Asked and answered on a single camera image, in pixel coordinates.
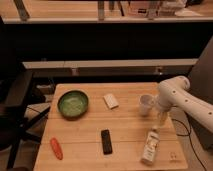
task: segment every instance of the white cup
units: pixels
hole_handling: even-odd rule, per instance
[[[139,100],[139,114],[147,116],[154,106],[154,97],[151,94],[143,94]]]

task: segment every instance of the black chair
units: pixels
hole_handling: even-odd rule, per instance
[[[30,121],[25,111],[29,103],[44,101],[45,96],[33,81],[33,72],[13,54],[0,17],[0,150],[11,146],[7,169],[13,168],[21,140],[41,141],[27,130],[48,113],[49,107]]]
[[[13,169],[8,169],[7,171],[29,171],[29,170],[25,167],[17,167]]]

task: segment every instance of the toy carrot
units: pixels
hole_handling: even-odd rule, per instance
[[[52,147],[53,152],[55,153],[55,156],[59,160],[62,160],[63,159],[63,153],[62,153],[62,150],[61,150],[61,146],[58,143],[58,140],[56,138],[51,138],[50,139],[50,145]]]

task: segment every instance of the bowl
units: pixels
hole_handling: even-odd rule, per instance
[[[58,110],[67,119],[80,117],[88,108],[87,95],[79,90],[72,90],[63,94],[58,101]]]

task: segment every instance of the black remote control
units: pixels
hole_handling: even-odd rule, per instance
[[[109,130],[102,130],[101,131],[101,139],[102,139],[102,146],[104,154],[111,154],[112,153],[112,143],[110,138]]]

